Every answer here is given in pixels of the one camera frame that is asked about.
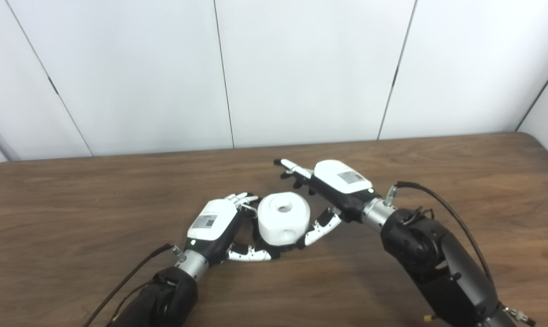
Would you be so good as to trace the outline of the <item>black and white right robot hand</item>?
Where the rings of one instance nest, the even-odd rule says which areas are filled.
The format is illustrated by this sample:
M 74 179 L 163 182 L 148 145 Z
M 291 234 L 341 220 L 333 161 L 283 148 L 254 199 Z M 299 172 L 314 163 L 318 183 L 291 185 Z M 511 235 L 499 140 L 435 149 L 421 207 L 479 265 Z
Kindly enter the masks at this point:
M 331 205 L 299 238 L 296 243 L 299 249 L 318 241 L 340 222 L 363 223 L 365 205 L 378 198 L 373 184 L 341 161 L 320 161 L 314 169 L 307 169 L 282 158 L 275 159 L 274 165 L 285 169 L 280 176 L 282 179 L 295 178 L 294 189 L 307 186 L 309 195 L 319 195 Z

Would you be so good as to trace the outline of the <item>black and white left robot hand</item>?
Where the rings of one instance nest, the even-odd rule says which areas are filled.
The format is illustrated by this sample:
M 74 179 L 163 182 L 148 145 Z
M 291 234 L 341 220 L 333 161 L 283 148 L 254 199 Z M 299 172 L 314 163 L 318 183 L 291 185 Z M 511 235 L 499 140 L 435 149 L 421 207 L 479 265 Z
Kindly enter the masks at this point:
M 270 261 L 274 257 L 266 250 L 235 241 L 242 225 L 256 220 L 261 198 L 251 193 L 230 194 L 209 201 L 195 218 L 187 232 L 185 252 L 197 253 L 208 267 L 235 261 Z

